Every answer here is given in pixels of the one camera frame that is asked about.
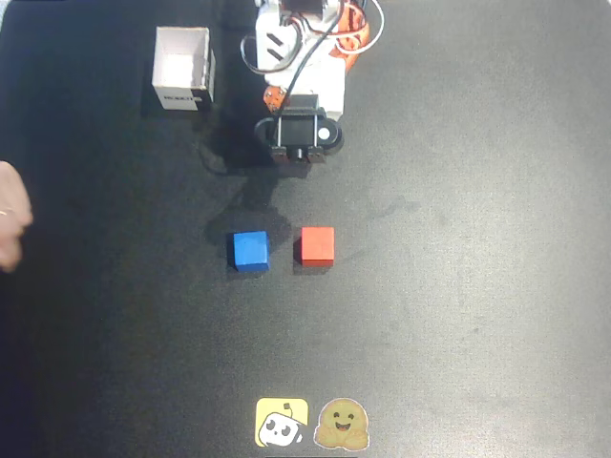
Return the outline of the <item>person's hand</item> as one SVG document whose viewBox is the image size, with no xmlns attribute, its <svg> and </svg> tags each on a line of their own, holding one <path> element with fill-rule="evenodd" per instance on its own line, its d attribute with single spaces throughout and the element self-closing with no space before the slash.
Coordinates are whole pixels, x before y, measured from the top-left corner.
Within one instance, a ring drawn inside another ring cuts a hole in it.
<svg viewBox="0 0 611 458">
<path fill-rule="evenodd" d="M 20 239 L 32 224 L 32 205 L 24 182 L 7 161 L 1 162 L 1 270 L 12 272 L 22 257 Z"/>
</svg>

